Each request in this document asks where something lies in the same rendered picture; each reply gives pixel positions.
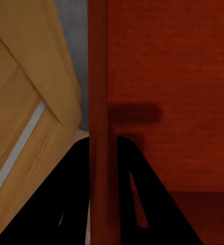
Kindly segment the storage box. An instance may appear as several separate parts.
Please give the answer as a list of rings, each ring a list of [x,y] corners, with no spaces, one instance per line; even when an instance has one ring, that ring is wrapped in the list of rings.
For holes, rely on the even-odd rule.
[[[87,14],[90,245],[121,245],[118,136],[203,245],[224,245],[224,0],[87,0]]]

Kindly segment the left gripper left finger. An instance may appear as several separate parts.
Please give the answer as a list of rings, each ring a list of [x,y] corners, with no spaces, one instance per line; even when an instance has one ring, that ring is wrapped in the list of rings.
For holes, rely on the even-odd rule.
[[[89,199],[88,136],[66,152],[0,234],[0,245],[85,245]]]

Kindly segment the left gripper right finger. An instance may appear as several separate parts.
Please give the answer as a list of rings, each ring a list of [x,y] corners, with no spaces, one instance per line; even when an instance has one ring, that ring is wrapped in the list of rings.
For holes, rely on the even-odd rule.
[[[121,245],[203,245],[137,145],[117,138]],[[137,225],[129,170],[149,228]]]

